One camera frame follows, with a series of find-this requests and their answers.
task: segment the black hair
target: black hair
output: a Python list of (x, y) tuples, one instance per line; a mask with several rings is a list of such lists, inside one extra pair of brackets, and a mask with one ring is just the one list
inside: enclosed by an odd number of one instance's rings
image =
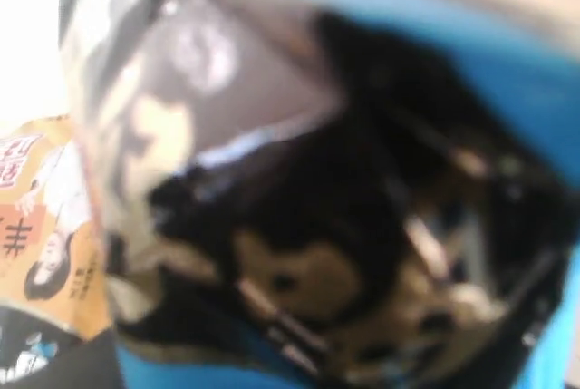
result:
[(28, 270), (26, 280), (24, 281), (24, 295), (28, 300), (48, 300), (63, 289), (66, 279), (71, 273), (71, 242), (73, 241), (73, 236), (74, 233), (71, 233), (64, 244), (66, 258), (46, 283), (41, 285), (36, 285), (34, 283), (34, 277), (36, 276), (39, 267), (38, 262), (34, 262)]

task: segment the orange package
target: orange package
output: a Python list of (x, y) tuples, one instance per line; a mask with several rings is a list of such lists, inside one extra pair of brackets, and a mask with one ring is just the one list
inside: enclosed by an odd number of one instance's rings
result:
[(67, 117), (0, 139), (0, 384), (111, 323), (102, 251)]

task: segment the yellow package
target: yellow package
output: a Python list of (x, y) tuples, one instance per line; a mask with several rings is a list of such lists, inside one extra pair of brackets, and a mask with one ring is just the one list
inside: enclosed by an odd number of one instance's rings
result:
[(67, 117), (0, 139), (0, 384), (110, 325), (102, 251)]

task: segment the snack bag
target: snack bag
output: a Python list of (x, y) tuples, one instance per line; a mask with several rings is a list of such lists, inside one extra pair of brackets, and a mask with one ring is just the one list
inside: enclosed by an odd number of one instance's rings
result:
[(0, 384), (110, 324), (88, 193), (67, 117), (0, 139)]

